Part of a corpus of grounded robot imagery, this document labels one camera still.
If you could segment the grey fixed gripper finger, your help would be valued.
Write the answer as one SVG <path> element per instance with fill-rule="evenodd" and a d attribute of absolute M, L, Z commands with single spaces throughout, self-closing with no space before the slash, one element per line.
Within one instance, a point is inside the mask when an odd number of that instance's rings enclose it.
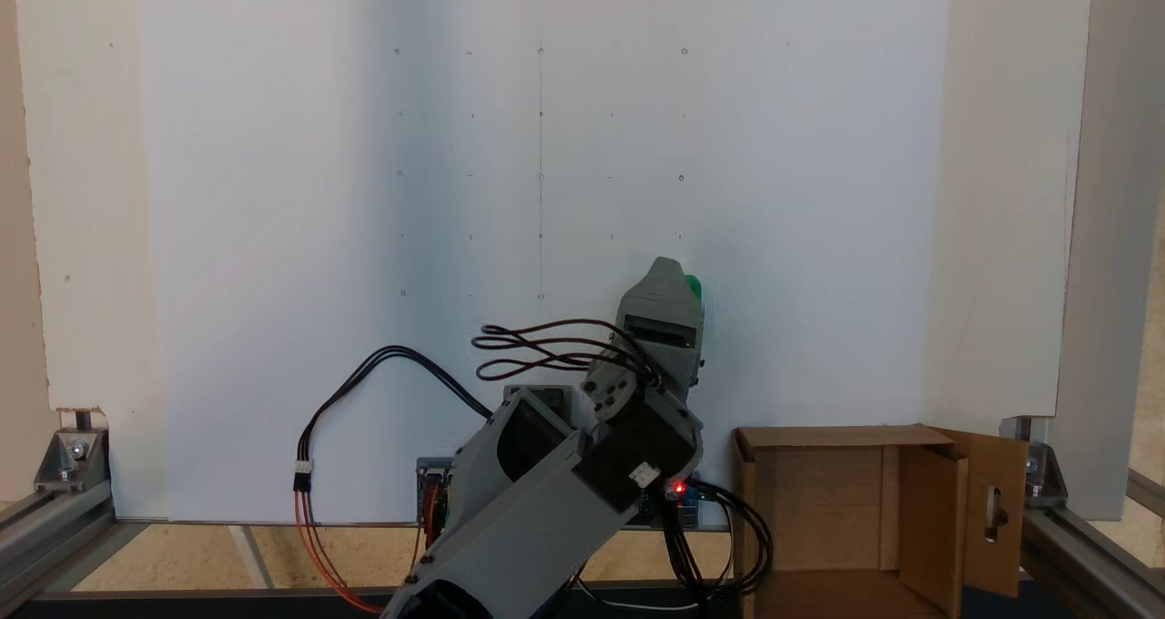
<path fill-rule="evenodd" d="M 629 317 L 675 325 L 702 325 L 702 282 L 683 270 L 677 259 L 657 256 L 647 274 L 623 294 L 617 321 Z"/>

